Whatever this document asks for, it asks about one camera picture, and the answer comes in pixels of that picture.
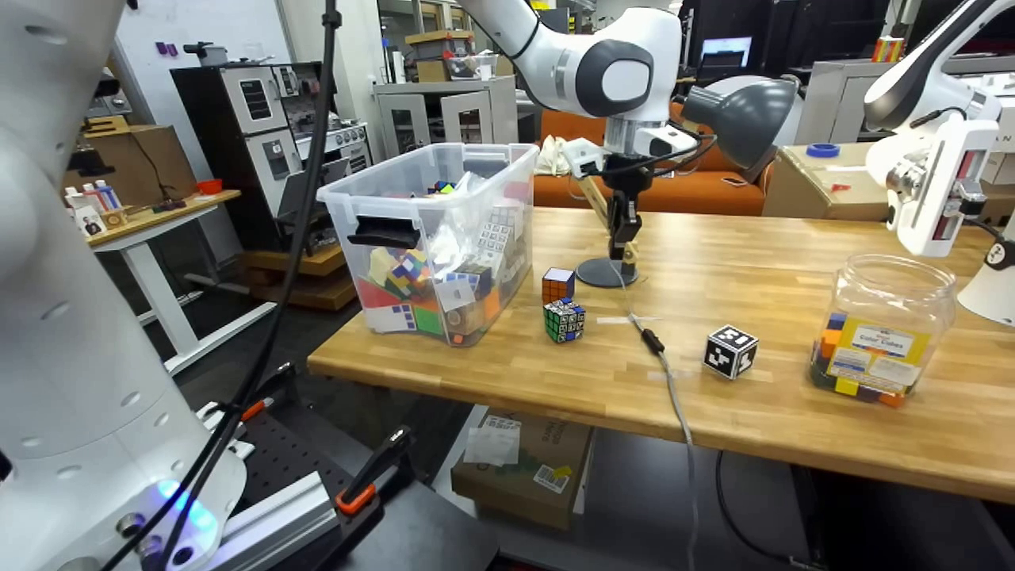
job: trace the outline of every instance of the clear plastic container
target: clear plastic container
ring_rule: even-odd
[[[530,273],[537,147],[440,143],[319,190],[377,333],[472,345]]]
[[[894,252],[861,252],[838,273],[813,345],[813,382],[900,407],[955,316],[955,273]]]

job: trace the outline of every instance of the wooden table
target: wooden table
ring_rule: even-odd
[[[965,228],[949,260],[962,284],[989,238]],[[534,276],[606,249],[590,210],[537,210]],[[634,313],[671,345],[696,442],[831,473],[1015,501],[1015,333],[965,306],[905,410],[865,407],[807,379],[824,326],[831,276],[850,252],[905,252],[877,221],[644,215]],[[581,289],[588,336],[543,333],[530,280],[489,336],[451,349],[426,336],[377,336],[351,320],[309,363],[314,373],[427,397],[540,413],[598,427],[679,436],[660,363],[621,320],[626,291]],[[760,336],[756,367],[729,382],[700,367],[720,323]]]
[[[230,342],[231,336],[237,336],[242,328],[248,328],[251,323],[256,323],[259,316],[268,316],[275,304],[262,301],[256,306],[251,306],[248,313],[222,323],[219,328],[197,336],[183,304],[194,301],[194,294],[178,299],[149,246],[151,238],[175,231],[180,224],[190,224],[201,215],[216,212],[222,204],[237,198],[237,190],[222,190],[222,194],[209,194],[209,197],[188,197],[188,204],[180,210],[164,210],[164,212],[151,212],[151,210],[136,210],[126,215],[124,224],[106,231],[106,233],[91,233],[88,246],[95,252],[121,252],[126,269],[134,273],[139,291],[149,301],[149,313],[160,320],[160,326],[164,328],[175,354],[164,362],[167,373],[178,373],[183,367],[190,367],[197,357],[209,354],[213,349],[219,349],[222,342]]]

